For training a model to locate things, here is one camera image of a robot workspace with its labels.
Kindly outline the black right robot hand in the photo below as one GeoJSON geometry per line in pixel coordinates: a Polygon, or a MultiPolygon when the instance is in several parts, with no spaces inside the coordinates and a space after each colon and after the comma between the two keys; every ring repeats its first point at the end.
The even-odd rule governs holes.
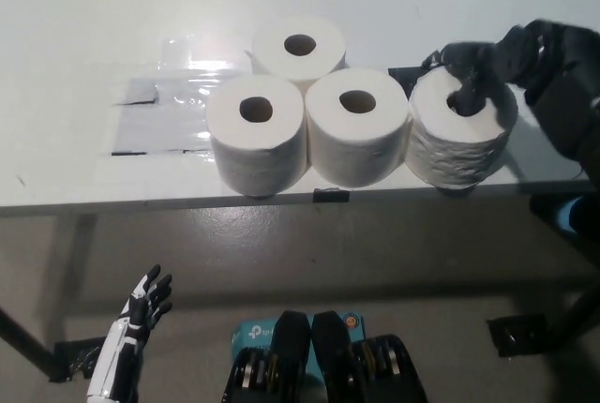
{"type": "Polygon", "coordinates": [[[443,67],[461,84],[449,98],[463,117],[483,110],[498,83],[523,86],[541,80],[563,63],[563,47],[573,27],[548,20],[515,25],[497,42],[460,41],[431,53],[421,68],[443,67]]]}

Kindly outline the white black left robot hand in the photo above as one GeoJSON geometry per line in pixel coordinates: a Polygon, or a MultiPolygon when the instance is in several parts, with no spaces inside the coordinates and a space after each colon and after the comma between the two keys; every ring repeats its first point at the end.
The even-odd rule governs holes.
{"type": "Polygon", "coordinates": [[[173,304],[170,275],[157,264],[127,297],[99,352],[86,393],[88,402],[136,402],[143,368],[143,350],[161,317],[173,304]]]}

